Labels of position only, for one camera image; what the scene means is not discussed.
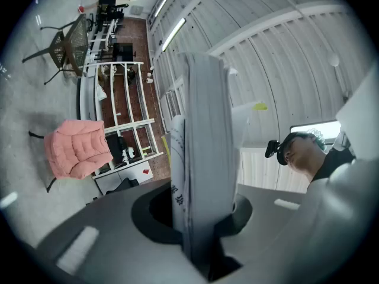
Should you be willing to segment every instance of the gray machine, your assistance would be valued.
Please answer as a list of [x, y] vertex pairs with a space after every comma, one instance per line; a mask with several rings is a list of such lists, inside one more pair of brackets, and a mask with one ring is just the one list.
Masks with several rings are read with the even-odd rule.
[[[225, 273], [216, 283], [314, 283], [331, 275], [366, 235], [378, 181], [379, 160], [356, 160], [313, 182], [305, 195], [239, 185], [235, 212], [215, 228], [214, 270]], [[40, 243], [41, 266], [59, 282], [208, 283], [165, 218], [170, 196], [169, 182], [159, 181], [93, 202]], [[292, 210], [277, 199], [301, 205]], [[54, 263], [84, 226], [99, 236], [70, 276]]]

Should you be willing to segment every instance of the black shirt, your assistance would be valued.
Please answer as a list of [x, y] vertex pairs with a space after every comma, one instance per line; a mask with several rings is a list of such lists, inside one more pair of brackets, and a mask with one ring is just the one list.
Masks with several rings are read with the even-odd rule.
[[319, 171], [313, 177], [313, 181], [329, 178], [330, 175], [341, 165], [350, 163], [355, 157], [351, 154], [349, 149], [336, 150], [331, 149], [325, 157], [324, 163], [320, 167]]

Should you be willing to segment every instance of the wooden floor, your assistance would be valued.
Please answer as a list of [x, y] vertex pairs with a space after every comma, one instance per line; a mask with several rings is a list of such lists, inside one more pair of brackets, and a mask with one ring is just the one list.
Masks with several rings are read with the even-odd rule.
[[[123, 27], [117, 31], [116, 36], [117, 42], [119, 43], [133, 44], [133, 51], [136, 52], [134, 61], [144, 63], [143, 65], [141, 65], [141, 75], [142, 80], [145, 81], [147, 78], [147, 73], [149, 73], [150, 69], [149, 49], [147, 46], [146, 21], [140, 19], [125, 18], [123, 21]], [[123, 67], [118, 66], [116, 74], [122, 73], [123, 71]], [[155, 123], [152, 124], [152, 128], [158, 146], [158, 150], [159, 152], [165, 153], [159, 157], [149, 160], [149, 164], [154, 176], [152, 180], [166, 179], [170, 177], [170, 167], [167, 153], [161, 138], [165, 134], [165, 131], [162, 126], [161, 117], [159, 115], [158, 99], [156, 97], [154, 83], [143, 82], [143, 89], [149, 118], [154, 118], [155, 120]], [[102, 114], [104, 117], [105, 127], [111, 127], [114, 126], [114, 118], [112, 111], [112, 103], [110, 99], [111, 89], [109, 83], [106, 83], [104, 85], [104, 91], [107, 94], [107, 98], [105, 100], [102, 100]], [[131, 110], [133, 111], [134, 121], [142, 120], [143, 118], [139, 104], [137, 85], [135, 81], [129, 86], [129, 97], [131, 103]], [[116, 113], [121, 114], [117, 117], [118, 123], [129, 123], [130, 117], [125, 98], [125, 86], [123, 75], [114, 76], [114, 100]], [[147, 139], [146, 130], [138, 129], [137, 133], [140, 138], [141, 146], [143, 148], [149, 146], [149, 140]], [[126, 139], [128, 145], [131, 144], [132, 146], [136, 146], [134, 140], [132, 140], [132, 134], [124, 133], [123, 137]]]

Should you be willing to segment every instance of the gray floor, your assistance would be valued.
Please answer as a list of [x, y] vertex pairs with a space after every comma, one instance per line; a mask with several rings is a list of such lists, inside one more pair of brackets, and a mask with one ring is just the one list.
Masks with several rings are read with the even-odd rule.
[[44, 155], [43, 140], [30, 138], [28, 130], [45, 135], [64, 119], [76, 119], [77, 82], [63, 73], [44, 86], [57, 71], [49, 54], [21, 60], [49, 46], [54, 30], [78, 16], [82, 0], [38, 0], [20, 20], [2, 56], [0, 71], [0, 192], [16, 192], [18, 199], [4, 211], [19, 238], [36, 246], [55, 226], [99, 196], [94, 181], [60, 179], [50, 193], [54, 177]]

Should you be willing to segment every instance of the corrugated wall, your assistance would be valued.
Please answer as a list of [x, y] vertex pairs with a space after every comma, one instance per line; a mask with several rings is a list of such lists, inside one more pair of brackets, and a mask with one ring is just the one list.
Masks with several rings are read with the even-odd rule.
[[[181, 75], [177, 54], [185, 51], [212, 52], [228, 37], [244, 31], [216, 56], [237, 69], [230, 81], [230, 100], [234, 107], [263, 100], [267, 112], [252, 112], [246, 147], [260, 147], [269, 140], [283, 140], [290, 126], [335, 118], [344, 94], [353, 93], [368, 72], [375, 53], [364, 29], [348, 8], [314, 11], [275, 23], [275, 16], [294, 10], [294, 6], [328, 0], [200, 0], [186, 13], [186, 23], [164, 53], [159, 41], [179, 21], [192, 0], [174, 0], [151, 30], [156, 50], [155, 65], [161, 96]], [[341, 0], [334, 3], [343, 4]], [[254, 23], [272, 20], [263, 30]], [[243, 29], [250, 27], [251, 33]], [[332, 67], [328, 56], [335, 52], [339, 66]], [[262, 154], [243, 153], [240, 177], [243, 182], [305, 192], [307, 183], [276, 159]]]

